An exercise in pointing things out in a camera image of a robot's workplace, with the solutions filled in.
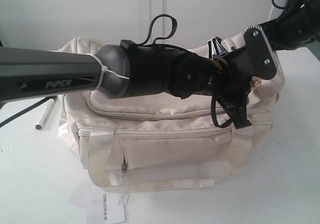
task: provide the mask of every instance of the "white tag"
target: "white tag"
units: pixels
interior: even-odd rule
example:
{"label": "white tag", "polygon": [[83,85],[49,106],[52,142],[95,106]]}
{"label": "white tag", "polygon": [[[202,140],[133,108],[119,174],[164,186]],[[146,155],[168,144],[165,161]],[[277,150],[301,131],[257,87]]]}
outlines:
{"label": "white tag", "polygon": [[87,224],[115,224],[126,221],[123,195],[106,193],[91,182],[79,182],[68,202],[87,209]]}

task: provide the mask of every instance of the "white table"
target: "white table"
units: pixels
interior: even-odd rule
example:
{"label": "white table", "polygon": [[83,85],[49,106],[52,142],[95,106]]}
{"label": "white table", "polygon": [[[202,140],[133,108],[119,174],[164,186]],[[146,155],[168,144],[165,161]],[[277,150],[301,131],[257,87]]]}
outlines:
{"label": "white table", "polygon": [[[245,171],[210,191],[134,194],[126,223],[320,223],[320,62],[305,48],[279,55],[286,85],[276,126]],[[5,105],[0,120],[32,103]],[[59,107],[38,131],[41,112],[0,129],[0,223],[85,224],[85,209],[67,199],[86,171],[57,138]]]}

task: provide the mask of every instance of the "robotic arm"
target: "robotic arm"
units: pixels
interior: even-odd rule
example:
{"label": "robotic arm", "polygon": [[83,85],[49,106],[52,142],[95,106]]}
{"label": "robotic arm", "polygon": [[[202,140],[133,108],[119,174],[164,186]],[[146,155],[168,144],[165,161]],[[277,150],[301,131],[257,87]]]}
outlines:
{"label": "robotic arm", "polygon": [[[177,29],[178,22],[166,14],[151,22],[145,42],[122,40],[95,55],[2,47],[0,108],[10,101],[94,89],[110,99],[161,92],[185,99],[199,94],[212,96],[211,116],[217,127],[249,126],[246,101],[252,77],[272,79],[277,72],[274,51],[296,49],[319,37],[320,0],[291,2],[278,19],[247,28],[240,49],[227,52],[221,39],[209,41],[208,58],[157,44]],[[170,35],[146,45],[155,20],[162,16],[172,20]],[[217,122],[217,102],[230,117],[223,124]]]}

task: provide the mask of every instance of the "white bag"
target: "white bag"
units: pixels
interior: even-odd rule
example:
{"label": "white bag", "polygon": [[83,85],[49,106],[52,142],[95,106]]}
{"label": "white bag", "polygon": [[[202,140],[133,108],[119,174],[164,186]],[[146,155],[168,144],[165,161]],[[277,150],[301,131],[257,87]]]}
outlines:
{"label": "white bag", "polygon": [[[243,34],[224,40],[244,45]],[[78,37],[59,51],[95,54],[105,43]],[[208,48],[191,50],[208,57]],[[59,135],[78,152],[93,183],[108,192],[150,192],[211,187],[244,169],[272,129],[270,110],[284,85],[276,76],[258,80],[249,95],[251,127],[213,125],[211,97],[181,100],[166,93],[108,100],[97,91],[62,97]],[[229,117],[217,107],[221,123]]]}

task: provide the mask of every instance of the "silver pen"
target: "silver pen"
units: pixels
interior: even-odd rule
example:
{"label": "silver pen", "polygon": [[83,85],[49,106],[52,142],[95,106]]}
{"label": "silver pen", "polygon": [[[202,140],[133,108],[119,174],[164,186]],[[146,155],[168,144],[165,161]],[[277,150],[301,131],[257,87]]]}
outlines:
{"label": "silver pen", "polygon": [[55,107],[57,99],[58,99],[58,97],[55,96],[53,99],[50,99],[46,103],[45,109],[44,109],[39,121],[37,122],[37,124],[35,126],[35,129],[40,130],[45,126],[45,124],[47,123],[48,118],[49,118],[53,108]]}

